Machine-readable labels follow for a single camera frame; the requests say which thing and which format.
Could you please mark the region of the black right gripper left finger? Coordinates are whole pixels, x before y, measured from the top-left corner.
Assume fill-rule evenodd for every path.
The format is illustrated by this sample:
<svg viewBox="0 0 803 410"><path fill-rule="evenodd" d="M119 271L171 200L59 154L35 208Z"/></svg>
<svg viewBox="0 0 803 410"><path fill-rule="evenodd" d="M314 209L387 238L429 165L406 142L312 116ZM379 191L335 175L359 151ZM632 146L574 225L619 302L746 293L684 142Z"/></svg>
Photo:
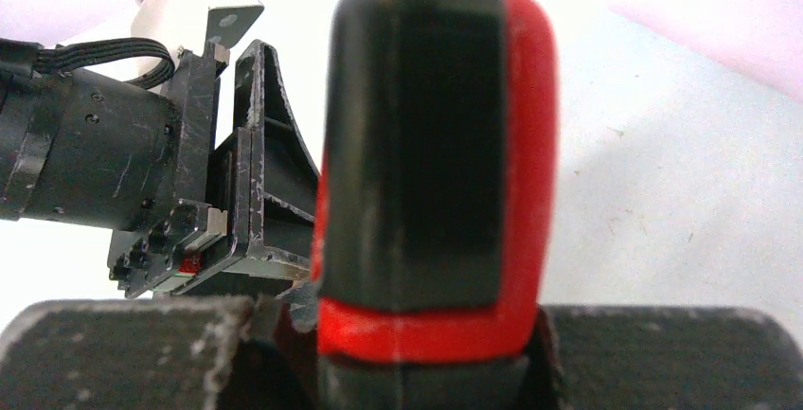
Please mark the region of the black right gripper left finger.
<svg viewBox="0 0 803 410"><path fill-rule="evenodd" d="M275 303L52 300L1 335L5 409L310 409L280 355Z"/></svg>

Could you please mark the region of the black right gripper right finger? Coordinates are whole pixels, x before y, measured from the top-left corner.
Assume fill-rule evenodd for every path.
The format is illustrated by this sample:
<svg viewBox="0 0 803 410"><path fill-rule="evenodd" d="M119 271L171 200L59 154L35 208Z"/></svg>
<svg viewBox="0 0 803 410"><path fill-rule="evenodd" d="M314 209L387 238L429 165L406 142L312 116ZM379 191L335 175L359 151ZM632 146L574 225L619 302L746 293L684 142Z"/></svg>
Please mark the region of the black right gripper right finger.
<svg viewBox="0 0 803 410"><path fill-rule="evenodd" d="M544 306L527 352L523 409L802 406L802 354L756 310Z"/></svg>

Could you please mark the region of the red black utility knife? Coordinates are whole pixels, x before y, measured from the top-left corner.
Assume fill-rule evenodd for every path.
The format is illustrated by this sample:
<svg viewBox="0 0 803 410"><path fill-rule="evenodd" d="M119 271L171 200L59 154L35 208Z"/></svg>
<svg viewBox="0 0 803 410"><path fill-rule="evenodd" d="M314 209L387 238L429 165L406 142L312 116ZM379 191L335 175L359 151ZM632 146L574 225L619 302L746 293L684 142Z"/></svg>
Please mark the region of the red black utility knife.
<svg viewBox="0 0 803 410"><path fill-rule="evenodd" d="M535 0L340 0L314 238L325 409L509 409L554 200Z"/></svg>

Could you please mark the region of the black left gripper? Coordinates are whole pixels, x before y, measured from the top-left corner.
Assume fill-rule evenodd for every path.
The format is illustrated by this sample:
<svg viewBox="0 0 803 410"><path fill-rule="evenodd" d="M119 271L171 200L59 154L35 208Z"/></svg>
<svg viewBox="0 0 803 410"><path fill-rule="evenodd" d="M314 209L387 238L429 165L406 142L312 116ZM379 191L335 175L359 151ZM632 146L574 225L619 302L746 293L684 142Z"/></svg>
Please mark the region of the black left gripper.
<svg viewBox="0 0 803 410"><path fill-rule="evenodd" d="M36 44L1 44L2 218L111 230L109 278L129 298L206 294L247 230L233 272L308 278L319 173L276 49L255 40L238 58L237 131L216 146L224 47L184 51L178 63L148 41L113 47L156 56L161 91L73 67L88 45L44 67Z"/></svg>

